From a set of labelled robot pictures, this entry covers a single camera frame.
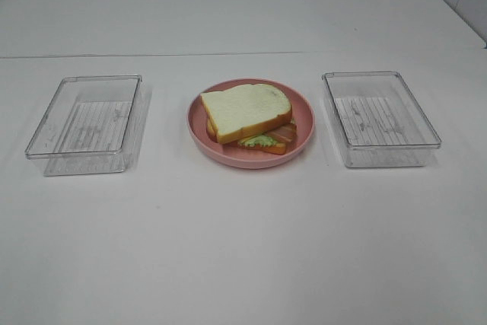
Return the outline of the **green lettuce leaf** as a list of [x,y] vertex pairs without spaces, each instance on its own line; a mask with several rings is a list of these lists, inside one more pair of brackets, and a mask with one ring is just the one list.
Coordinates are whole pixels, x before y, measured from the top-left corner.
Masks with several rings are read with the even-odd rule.
[[237,141],[239,146],[244,147],[271,147],[277,145],[278,143],[279,142],[273,137],[265,134],[254,135]]

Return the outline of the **bread slice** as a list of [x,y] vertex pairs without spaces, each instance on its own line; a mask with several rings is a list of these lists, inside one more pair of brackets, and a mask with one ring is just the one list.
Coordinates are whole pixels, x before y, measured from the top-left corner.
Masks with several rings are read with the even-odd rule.
[[286,143],[282,143],[282,142],[279,142],[277,145],[271,146],[271,147],[260,147],[260,146],[244,147],[244,146],[239,146],[237,144],[237,141],[230,142],[228,144],[228,146],[236,147],[236,148],[250,149],[250,150],[257,150],[257,151],[264,151],[264,152],[275,154],[275,155],[283,155],[287,150]]
[[270,84],[241,84],[200,97],[221,145],[278,128],[292,118],[291,102]]

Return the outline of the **bacon strip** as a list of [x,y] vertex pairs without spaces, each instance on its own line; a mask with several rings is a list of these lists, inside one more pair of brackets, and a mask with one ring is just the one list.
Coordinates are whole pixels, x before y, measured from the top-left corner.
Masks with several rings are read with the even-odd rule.
[[276,129],[270,130],[265,135],[282,143],[292,143],[297,136],[297,126],[294,123],[286,123]]

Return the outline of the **pink round plate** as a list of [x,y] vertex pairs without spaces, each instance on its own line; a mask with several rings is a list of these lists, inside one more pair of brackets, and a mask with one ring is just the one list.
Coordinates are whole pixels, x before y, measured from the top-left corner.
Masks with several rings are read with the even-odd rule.
[[272,84],[282,90],[291,102],[292,117],[297,123],[297,137],[287,147],[283,155],[275,155],[258,150],[238,148],[232,145],[220,145],[213,142],[206,132],[206,117],[201,97],[197,96],[189,105],[187,112],[187,124],[189,134],[193,138],[198,149],[209,158],[231,167],[244,169],[262,169],[284,164],[298,156],[308,145],[313,137],[315,127],[314,111],[308,100],[295,89],[277,81],[256,78],[242,78],[223,81],[215,84],[206,91],[223,91],[240,84]]

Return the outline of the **right clear plastic container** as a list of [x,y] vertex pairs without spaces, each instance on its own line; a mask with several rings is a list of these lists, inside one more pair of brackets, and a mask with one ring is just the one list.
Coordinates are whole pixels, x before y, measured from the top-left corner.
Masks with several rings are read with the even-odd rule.
[[330,72],[324,103],[348,168],[423,167],[441,138],[399,72]]

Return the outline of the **clear plastic container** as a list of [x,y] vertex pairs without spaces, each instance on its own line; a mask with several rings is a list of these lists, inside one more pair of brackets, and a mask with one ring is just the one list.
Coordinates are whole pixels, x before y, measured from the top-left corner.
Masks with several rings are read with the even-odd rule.
[[63,78],[25,157],[45,177],[121,173],[138,158],[149,97],[141,75]]
[[441,138],[399,72],[330,72],[324,103],[348,168],[423,167]]

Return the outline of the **left clear plastic container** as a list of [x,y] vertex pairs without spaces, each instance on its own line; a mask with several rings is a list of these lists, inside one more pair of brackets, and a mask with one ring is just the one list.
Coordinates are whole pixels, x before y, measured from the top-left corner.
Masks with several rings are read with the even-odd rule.
[[45,177],[121,173],[138,158],[149,97],[141,75],[63,78],[25,157]]

